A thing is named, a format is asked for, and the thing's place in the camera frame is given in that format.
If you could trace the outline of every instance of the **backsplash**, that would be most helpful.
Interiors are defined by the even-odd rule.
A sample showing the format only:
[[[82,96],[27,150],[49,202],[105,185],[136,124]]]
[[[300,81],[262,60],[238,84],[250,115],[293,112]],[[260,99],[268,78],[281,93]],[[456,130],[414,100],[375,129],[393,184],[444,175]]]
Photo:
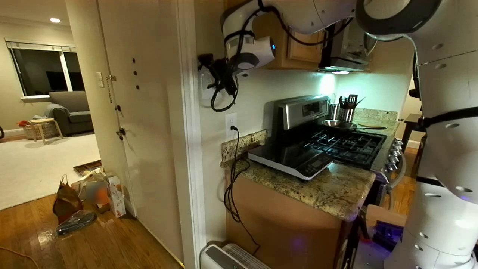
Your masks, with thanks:
[[[260,130],[260,132],[242,136],[239,138],[238,155],[247,153],[254,147],[265,145],[265,142],[266,142],[266,130]],[[238,144],[238,139],[233,139],[221,145],[221,167],[226,167],[232,160],[235,160],[236,144]]]
[[[394,124],[397,123],[399,112],[396,111],[378,111],[356,108],[354,123],[360,124]]]

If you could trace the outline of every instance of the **kitchen utensil holder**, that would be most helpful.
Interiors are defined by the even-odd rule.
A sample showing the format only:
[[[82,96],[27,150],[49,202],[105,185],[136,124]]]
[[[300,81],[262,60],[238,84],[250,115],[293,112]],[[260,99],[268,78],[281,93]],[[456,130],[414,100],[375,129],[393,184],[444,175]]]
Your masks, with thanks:
[[[353,123],[354,114],[356,114],[356,109],[336,106],[335,114],[333,114],[333,120],[344,121],[344,123]]]

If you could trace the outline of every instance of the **ceiling light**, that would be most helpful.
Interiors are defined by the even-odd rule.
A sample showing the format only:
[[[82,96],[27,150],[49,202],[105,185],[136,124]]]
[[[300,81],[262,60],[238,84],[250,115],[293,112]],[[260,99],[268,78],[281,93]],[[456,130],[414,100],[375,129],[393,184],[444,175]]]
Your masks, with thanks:
[[[49,18],[49,21],[51,21],[52,24],[60,24],[60,22],[61,22],[60,18]]]

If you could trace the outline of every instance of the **couch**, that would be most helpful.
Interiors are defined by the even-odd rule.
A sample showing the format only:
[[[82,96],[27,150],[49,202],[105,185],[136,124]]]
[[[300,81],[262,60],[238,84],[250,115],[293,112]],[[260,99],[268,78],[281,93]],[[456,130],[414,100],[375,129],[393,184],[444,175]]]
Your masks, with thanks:
[[[93,132],[85,91],[51,91],[46,117],[54,118],[63,135]]]

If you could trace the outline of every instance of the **door frame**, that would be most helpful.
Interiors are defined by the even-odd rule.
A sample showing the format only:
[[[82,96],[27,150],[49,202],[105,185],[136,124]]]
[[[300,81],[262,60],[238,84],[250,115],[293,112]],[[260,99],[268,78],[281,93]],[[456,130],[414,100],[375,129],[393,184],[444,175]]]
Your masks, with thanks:
[[[175,173],[179,205],[179,221],[182,235],[185,268],[200,268],[199,254],[206,247],[205,193],[203,193],[203,161],[202,161],[202,132],[200,106],[197,102],[197,51],[196,51],[196,21],[194,0],[172,0],[176,12],[176,33],[181,69],[181,91],[172,93],[172,99],[181,99],[182,109],[172,123],[182,118],[182,126],[172,132],[182,135],[181,142],[175,142]]]

